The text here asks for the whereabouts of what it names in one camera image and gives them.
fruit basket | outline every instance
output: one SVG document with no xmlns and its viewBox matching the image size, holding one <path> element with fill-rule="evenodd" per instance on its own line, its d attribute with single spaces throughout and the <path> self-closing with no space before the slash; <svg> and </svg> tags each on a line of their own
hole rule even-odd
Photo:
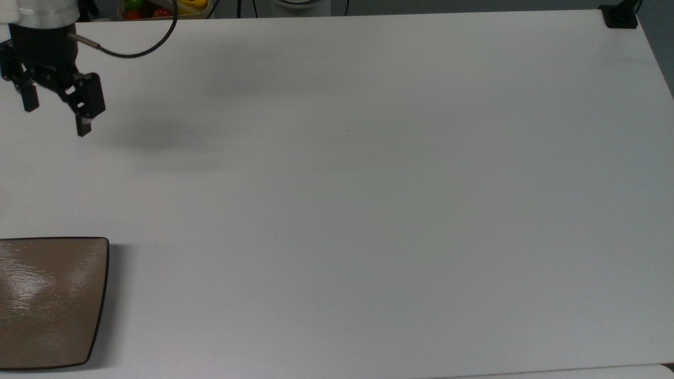
<svg viewBox="0 0 674 379">
<path fill-rule="evenodd" d="M 203 19 L 212 8 L 212 0 L 178 0 L 178 18 Z M 117 15 L 125 21 L 170 20 L 173 3 L 171 0 L 119 0 Z"/>
</svg>

white cylindrical object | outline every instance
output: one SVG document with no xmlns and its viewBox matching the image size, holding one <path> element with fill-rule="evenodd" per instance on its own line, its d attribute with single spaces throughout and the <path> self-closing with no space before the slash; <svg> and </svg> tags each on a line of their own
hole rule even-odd
<svg viewBox="0 0 674 379">
<path fill-rule="evenodd" d="M 78 0 L 18 0 L 19 26 L 54 29 L 74 24 L 80 17 Z"/>
<path fill-rule="evenodd" d="M 271 0 L 272 17 L 328 17 L 330 0 Z"/>
</svg>

robotic arm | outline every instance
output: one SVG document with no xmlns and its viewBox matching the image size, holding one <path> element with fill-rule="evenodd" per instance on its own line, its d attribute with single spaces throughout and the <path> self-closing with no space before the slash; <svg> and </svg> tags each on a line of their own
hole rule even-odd
<svg viewBox="0 0 674 379">
<path fill-rule="evenodd" d="M 21 94 L 24 109 L 40 106 L 35 84 L 59 95 L 75 113 L 79 136 L 105 111 L 100 78 L 82 74 L 75 22 L 78 0 L 0 0 L 0 23 L 9 23 L 11 39 L 0 43 L 0 73 Z"/>
</svg>

white table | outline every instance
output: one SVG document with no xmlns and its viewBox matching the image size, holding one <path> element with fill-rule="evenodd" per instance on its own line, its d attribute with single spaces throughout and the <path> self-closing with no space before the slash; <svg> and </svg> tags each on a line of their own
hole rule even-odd
<svg viewBox="0 0 674 379">
<path fill-rule="evenodd" d="M 78 31 L 132 52 L 167 27 Z M 108 107 L 85 138 L 0 86 L 0 235 L 117 244 L 100 357 L 49 378 L 674 361 L 674 102 L 641 29 L 212 20 L 80 50 Z"/>
</svg>

black mount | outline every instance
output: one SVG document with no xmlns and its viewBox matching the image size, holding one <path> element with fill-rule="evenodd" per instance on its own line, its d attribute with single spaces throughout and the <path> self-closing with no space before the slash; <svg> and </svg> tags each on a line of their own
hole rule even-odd
<svg viewBox="0 0 674 379">
<path fill-rule="evenodd" d="M 636 19 L 634 7 L 639 0 L 624 0 L 618 5 L 600 5 L 604 15 L 604 23 L 611 29 L 636 29 L 639 21 Z"/>
<path fill-rule="evenodd" d="M 91 131 L 91 120 L 105 111 L 100 78 L 81 74 L 75 66 L 75 25 L 57 29 L 32 29 L 9 25 L 11 40 L 0 43 L 0 74 L 13 82 L 26 112 L 40 106 L 35 83 L 59 95 L 75 113 L 78 135 Z"/>
</svg>

